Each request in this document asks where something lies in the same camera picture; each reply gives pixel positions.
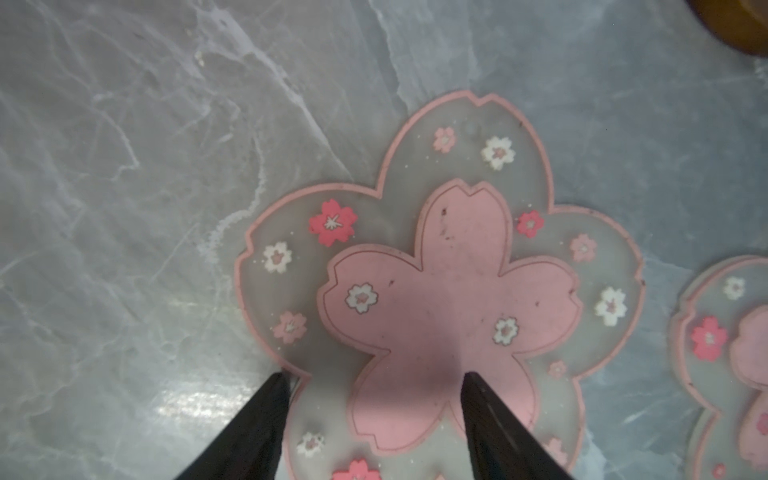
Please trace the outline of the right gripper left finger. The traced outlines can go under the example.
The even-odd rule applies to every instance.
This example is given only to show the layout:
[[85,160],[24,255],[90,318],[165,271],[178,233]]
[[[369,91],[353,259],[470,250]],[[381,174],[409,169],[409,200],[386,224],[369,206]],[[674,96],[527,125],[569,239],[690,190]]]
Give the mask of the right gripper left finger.
[[180,479],[273,480],[291,401],[291,376],[272,374]]

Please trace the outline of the brown wooden round coaster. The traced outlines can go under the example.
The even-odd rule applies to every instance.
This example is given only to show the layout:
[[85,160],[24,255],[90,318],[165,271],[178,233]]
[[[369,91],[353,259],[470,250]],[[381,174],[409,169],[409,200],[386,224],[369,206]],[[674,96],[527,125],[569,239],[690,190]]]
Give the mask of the brown wooden round coaster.
[[744,54],[767,57],[767,0],[688,0],[701,24]]

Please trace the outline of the pink flower coaster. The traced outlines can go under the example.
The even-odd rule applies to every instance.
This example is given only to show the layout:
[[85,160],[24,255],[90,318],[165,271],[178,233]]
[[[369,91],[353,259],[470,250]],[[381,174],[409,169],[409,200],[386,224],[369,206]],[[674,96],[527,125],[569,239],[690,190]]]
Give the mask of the pink flower coaster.
[[470,478],[468,372],[572,468],[582,380],[623,347],[644,302],[635,242],[555,202],[542,142],[495,95],[432,101],[374,186],[296,191],[245,241],[243,315],[298,379],[283,437],[293,479]]
[[670,321],[675,373],[702,407],[689,479],[767,476],[767,260],[721,261],[691,281]]

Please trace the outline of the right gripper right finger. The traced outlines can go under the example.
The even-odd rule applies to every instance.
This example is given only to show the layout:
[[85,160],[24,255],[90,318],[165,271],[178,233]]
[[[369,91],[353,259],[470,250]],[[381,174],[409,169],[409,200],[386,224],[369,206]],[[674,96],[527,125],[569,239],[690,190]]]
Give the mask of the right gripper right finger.
[[464,375],[460,400],[476,479],[572,479],[478,373]]

